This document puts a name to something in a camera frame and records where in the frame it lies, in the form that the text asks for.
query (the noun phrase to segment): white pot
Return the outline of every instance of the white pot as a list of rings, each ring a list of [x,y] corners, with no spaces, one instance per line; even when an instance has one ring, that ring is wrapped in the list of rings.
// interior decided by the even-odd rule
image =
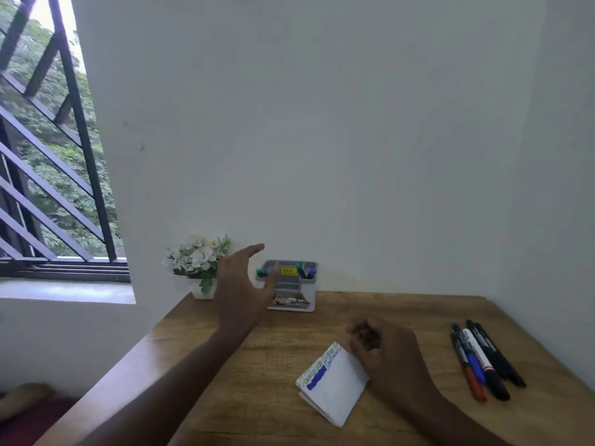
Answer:
[[[202,293],[201,282],[202,280],[198,278],[189,278],[188,280],[188,290],[192,293],[195,299],[212,299],[215,295],[215,289],[217,289],[217,279],[213,278],[213,285],[211,289],[206,294]]]

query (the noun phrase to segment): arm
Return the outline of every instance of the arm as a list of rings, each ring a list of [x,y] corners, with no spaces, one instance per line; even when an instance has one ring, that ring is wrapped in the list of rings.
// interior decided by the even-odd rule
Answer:
[[[469,418],[435,387],[412,330],[377,317],[363,317],[346,327],[350,346],[372,384],[419,431],[440,445],[507,442]]]
[[[203,345],[87,436],[80,446],[165,446],[227,359],[240,347],[271,301],[278,272],[262,290],[248,277],[248,260],[264,248],[250,246],[223,259],[214,296],[219,327]]]

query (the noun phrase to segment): yellow label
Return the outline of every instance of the yellow label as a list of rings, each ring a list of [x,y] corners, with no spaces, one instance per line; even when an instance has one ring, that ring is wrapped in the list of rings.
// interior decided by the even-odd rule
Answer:
[[[297,268],[281,268],[281,275],[298,275]]]

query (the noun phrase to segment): pen holder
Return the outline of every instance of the pen holder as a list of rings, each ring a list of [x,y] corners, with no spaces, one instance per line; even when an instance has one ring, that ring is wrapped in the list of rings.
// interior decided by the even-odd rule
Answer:
[[[257,270],[257,286],[263,287],[268,270],[279,263],[279,281],[275,285],[268,310],[313,312],[316,306],[318,263],[312,261],[268,260]]]

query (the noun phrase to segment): forearm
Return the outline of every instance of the forearm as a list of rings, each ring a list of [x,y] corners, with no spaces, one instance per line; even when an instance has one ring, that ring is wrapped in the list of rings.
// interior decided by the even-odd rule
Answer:
[[[431,401],[410,407],[403,413],[419,431],[439,445],[509,445],[439,393]]]
[[[80,445],[167,445],[244,337],[229,337],[218,330]]]

